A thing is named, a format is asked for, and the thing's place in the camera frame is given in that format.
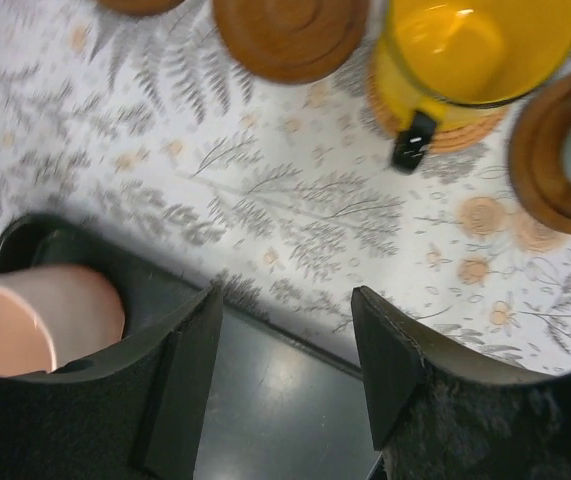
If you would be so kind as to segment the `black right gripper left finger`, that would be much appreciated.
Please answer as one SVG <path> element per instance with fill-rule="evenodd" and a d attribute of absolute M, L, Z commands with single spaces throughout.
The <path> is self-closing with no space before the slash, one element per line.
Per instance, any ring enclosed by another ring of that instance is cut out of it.
<path fill-rule="evenodd" d="M 0 378 L 0 479 L 190 479 L 222 324 L 198 293 L 52 373 Z"/>

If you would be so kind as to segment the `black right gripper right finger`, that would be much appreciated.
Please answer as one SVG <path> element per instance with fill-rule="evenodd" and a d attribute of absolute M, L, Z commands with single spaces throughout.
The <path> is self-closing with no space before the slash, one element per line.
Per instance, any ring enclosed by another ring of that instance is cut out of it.
<path fill-rule="evenodd" d="M 571 373 L 469 349 L 366 286 L 351 297 L 374 448 L 391 479 L 571 479 Z"/>

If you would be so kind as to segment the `light pink mug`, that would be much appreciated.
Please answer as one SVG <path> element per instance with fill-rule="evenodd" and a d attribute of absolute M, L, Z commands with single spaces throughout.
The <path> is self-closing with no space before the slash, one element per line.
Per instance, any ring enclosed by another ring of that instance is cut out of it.
<path fill-rule="evenodd" d="M 115 287 L 76 264 L 0 274 L 0 377 L 50 373 L 122 338 Z"/>

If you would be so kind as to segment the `brown wooden coaster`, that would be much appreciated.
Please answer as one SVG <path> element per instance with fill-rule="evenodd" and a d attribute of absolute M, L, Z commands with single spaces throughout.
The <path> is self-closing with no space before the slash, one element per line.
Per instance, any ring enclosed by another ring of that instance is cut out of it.
<path fill-rule="evenodd" d="M 337 70 L 361 42 L 370 3 L 360 0 L 219 0 L 214 20 L 230 55 L 250 73 L 303 84 Z"/>
<path fill-rule="evenodd" d="M 507 159 L 510 182 L 523 209 L 566 234 L 571 234 L 571 182 L 561 153 L 570 129 L 571 74 L 540 89 L 522 109 Z"/>
<path fill-rule="evenodd" d="M 152 16 L 166 13 L 183 0 L 97 0 L 102 7 L 130 16 Z"/>

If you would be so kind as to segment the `woven rattan coaster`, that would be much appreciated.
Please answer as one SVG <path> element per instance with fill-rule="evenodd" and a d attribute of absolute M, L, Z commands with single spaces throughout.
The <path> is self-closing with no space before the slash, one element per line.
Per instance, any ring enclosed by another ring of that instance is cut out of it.
<path fill-rule="evenodd" d="M 368 67 L 366 85 L 369 109 L 373 114 L 376 124 L 385 134 L 394 138 L 397 134 L 399 122 L 384 105 L 380 95 L 377 93 L 373 61 L 370 62 Z M 481 116 L 472 123 L 458 128 L 446 128 L 445 130 L 439 131 L 433 139 L 430 152 L 435 154 L 452 153 L 479 143 L 497 127 L 508 111 L 508 107 L 501 107 L 491 114 Z"/>

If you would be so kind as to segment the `yellow glass cup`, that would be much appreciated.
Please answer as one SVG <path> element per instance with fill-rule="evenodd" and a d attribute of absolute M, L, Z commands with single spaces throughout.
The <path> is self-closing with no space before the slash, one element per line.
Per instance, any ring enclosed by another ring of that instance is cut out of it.
<path fill-rule="evenodd" d="M 437 135 L 501 113 L 570 55 L 571 0 L 390 2 L 371 63 L 390 165 L 413 172 Z"/>

